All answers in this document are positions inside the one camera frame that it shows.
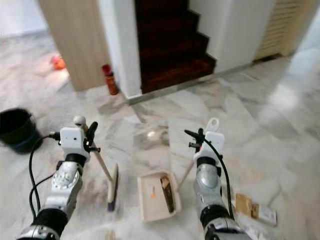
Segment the staircase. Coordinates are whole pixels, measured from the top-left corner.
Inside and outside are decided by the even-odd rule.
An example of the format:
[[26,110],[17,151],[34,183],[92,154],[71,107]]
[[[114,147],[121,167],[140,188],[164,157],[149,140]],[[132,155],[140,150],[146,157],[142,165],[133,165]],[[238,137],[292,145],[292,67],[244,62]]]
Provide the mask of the staircase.
[[188,0],[135,0],[142,93],[213,73],[209,39],[197,32],[199,15]]

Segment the white dustpan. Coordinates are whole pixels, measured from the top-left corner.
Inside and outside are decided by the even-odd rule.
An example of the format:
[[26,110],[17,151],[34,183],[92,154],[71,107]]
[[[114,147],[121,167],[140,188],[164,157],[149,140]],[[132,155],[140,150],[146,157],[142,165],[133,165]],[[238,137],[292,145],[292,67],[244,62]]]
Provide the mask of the white dustpan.
[[[167,177],[170,182],[174,210],[169,212],[161,178]],[[138,176],[138,191],[141,218],[145,222],[166,219],[181,211],[181,199],[177,190],[178,185],[174,174],[160,170]]]

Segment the black bucket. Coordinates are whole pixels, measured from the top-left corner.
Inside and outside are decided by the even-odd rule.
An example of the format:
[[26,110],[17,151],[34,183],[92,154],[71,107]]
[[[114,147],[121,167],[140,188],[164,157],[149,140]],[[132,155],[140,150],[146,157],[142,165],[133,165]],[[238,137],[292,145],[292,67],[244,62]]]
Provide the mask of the black bucket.
[[22,108],[0,112],[0,140],[17,153],[30,153],[33,145],[41,138],[31,117]]

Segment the marble floor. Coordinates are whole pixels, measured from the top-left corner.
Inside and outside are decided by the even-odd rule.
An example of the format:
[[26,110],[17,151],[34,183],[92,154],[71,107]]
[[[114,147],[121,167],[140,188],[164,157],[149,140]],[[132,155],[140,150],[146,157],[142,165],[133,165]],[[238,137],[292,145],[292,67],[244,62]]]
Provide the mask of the marble floor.
[[[261,223],[260,230],[274,240],[320,240],[320,47],[134,105],[104,86],[74,92],[67,72],[50,69],[56,51],[47,34],[2,43],[0,111],[28,108],[42,134],[72,126],[74,115],[97,121],[96,144],[107,166],[118,163],[120,171],[117,211],[110,214],[105,176],[91,158],[62,239],[103,240],[109,229],[123,240],[203,239],[192,190],[195,169],[180,192],[182,211],[152,223],[141,221],[137,176],[165,169],[179,182],[193,156],[183,130],[217,117],[232,190],[277,211],[277,227]],[[28,158],[0,146],[1,239],[31,223]],[[60,147],[46,140],[34,156],[35,178],[51,174],[62,159]],[[39,187],[42,202],[49,187]]]

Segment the black wire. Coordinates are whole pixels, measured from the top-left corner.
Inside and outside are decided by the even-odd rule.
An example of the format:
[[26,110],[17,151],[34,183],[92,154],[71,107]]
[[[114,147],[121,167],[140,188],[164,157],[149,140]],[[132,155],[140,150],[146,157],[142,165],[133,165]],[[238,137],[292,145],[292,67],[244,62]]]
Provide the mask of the black wire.
[[38,141],[36,141],[36,143],[33,145],[31,153],[30,153],[30,158],[29,158],[29,175],[30,175],[30,179],[31,179],[31,183],[32,183],[32,188],[34,188],[34,193],[35,193],[35,199],[36,199],[36,205],[37,205],[37,209],[38,211],[41,208],[40,205],[40,198],[39,198],[39,194],[38,194],[38,190],[36,187],[36,183],[35,183],[35,178],[34,178],[34,174],[32,172],[32,157],[34,155],[34,152],[36,150],[36,147],[41,143],[41,141],[45,138],[49,138],[49,136],[43,136],[41,137]]
[[29,194],[29,205],[30,205],[30,209],[31,209],[31,212],[32,212],[32,215],[33,215],[33,221],[36,219],[36,211],[35,211],[35,208],[34,208],[34,205],[32,203],[32,195],[34,193],[34,191],[37,189],[37,186],[39,184],[42,184],[44,181],[47,181],[48,179],[52,178],[54,174],[42,179],[40,182],[38,182],[35,187],[33,187],[30,191],[30,194]]
[[232,211],[232,204],[231,204],[231,192],[230,192],[230,182],[229,182],[229,175],[228,175],[228,171],[227,171],[227,168],[224,164],[224,161],[222,160],[222,157],[221,155],[218,153],[218,151],[215,149],[215,147],[207,140],[205,139],[204,137],[202,138],[206,144],[209,145],[209,147],[214,151],[215,155],[217,156],[217,158],[219,159],[221,165],[222,165],[222,168],[223,168],[223,171],[224,171],[224,174],[225,174],[225,180],[226,180],[226,190],[227,190],[227,199],[228,199],[228,207],[229,207],[229,214],[230,214],[230,217],[234,220],[235,217],[234,217],[234,213]]

